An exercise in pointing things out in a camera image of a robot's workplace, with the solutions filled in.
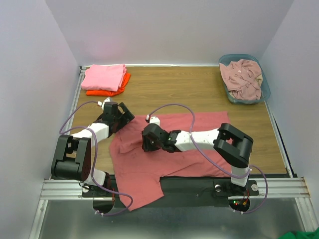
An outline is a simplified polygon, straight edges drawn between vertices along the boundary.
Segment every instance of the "wooden surface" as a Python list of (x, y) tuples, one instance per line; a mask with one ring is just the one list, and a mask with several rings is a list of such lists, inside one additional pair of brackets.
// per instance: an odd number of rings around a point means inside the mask
[[(195, 112), (228, 111), (231, 123), (254, 139), (251, 164), (259, 166), (265, 173), (286, 173), (265, 104), (231, 104), (219, 67), (128, 67), (128, 72), (132, 76), (125, 91), (112, 99), (118, 103), (124, 102), (134, 115), (147, 115), (167, 103), (182, 103)], [(85, 91), (81, 90), (78, 105), (104, 99), (86, 96)], [(101, 112), (95, 104), (87, 104), (76, 113), (73, 126), (88, 126)], [(159, 110), (158, 114), (186, 112), (184, 108), (170, 106)], [(109, 155), (111, 140), (109, 138), (99, 143), (97, 168), (113, 174)]]

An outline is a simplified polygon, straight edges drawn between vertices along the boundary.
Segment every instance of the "shirt sleeve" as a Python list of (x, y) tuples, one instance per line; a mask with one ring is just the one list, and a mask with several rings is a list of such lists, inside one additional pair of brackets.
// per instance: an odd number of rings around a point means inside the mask
[[(125, 173), (116, 175), (119, 192), (133, 197), (129, 211), (143, 207), (164, 196), (160, 187), (160, 176), (152, 173)], [(120, 195), (121, 202), (127, 206), (131, 199)]]

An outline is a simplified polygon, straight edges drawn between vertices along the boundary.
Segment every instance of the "folded orange shirt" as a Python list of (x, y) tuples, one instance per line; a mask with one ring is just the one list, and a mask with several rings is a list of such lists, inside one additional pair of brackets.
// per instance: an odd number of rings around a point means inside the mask
[(116, 96), (124, 91), (125, 86), (129, 82), (130, 76), (131, 76), (130, 73), (125, 73), (121, 87), (119, 87), (118, 91), (87, 90), (86, 95), (87, 96)]

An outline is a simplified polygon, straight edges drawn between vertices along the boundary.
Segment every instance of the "laundry basket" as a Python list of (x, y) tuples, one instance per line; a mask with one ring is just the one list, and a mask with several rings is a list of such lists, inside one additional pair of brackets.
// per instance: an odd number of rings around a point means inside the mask
[[(253, 57), (251, 55), (247, 55), (247, 54), (228, 54), (228, 55), (224, 55), (224, 56), (222, 56), (219, 59), (219, 63), (222, 63), (225, 66), (228, 66), (231, 61), (239, 61), (240, 59), (256, 61), (258, 63), (258, 65), (260, 66), (258, 60), (255, 57)], [(224, 83), (224, 87), (225, 87), (225, 90), (226, 90), (227, 97), (228, 97), (229, 101), (231, 103), (239, 104), (239, 105), (253, 105), (253, 104), (257, 104), (257, 103), (263, 102), (266, 99), (268, 99), (269, 96), (270, 96), (270, 89), (269, 89), (265, 74), (263, 72), (263, 69), (261, 70), (261, 72), (262, 72), (262, 75), (263, 75), (263, 83), (261, 84), (261, 87), (260, 87), (260, 89), (261, 89), (261, 98), (259, 100), (249, 101), (249, 100), (236, 99), (236, 98), (232, 97), (229, 94), (227, 86)]]

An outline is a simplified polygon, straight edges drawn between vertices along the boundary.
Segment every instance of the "folded pink shirt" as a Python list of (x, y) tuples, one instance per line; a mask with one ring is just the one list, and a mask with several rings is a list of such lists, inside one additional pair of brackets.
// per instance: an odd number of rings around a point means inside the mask
[[(207, 131), (219, 128), (229, 122), (227, 112), (196, 113), (193, 131)], [(160, 126), (166, 131), (181, 129), (189, 131), (191, 114), (157, 115)], [(133, 121), (115, 134), (110, 145), (114, 172), (119, 192), (129, 194), (134, 202), (129, 210), (147, 205), (161, 197), (160, 178), (180, 177), (227, 177), (205, 159), (197, 150), (168, 153), (164, 150), (144, 152), (142, 150), (142, 130), (147, 125), (145, 116), (136, 116)], [(227, 171), (231, 166), (215, 151), (205, 153)], [(131, 200), (120, 196), (127, 206)]]
[(81, 83), (83, 90), (117, 91), (126, 73), (124, 64), (115, 66), (92, 65), (85, 71), (85, 78)]

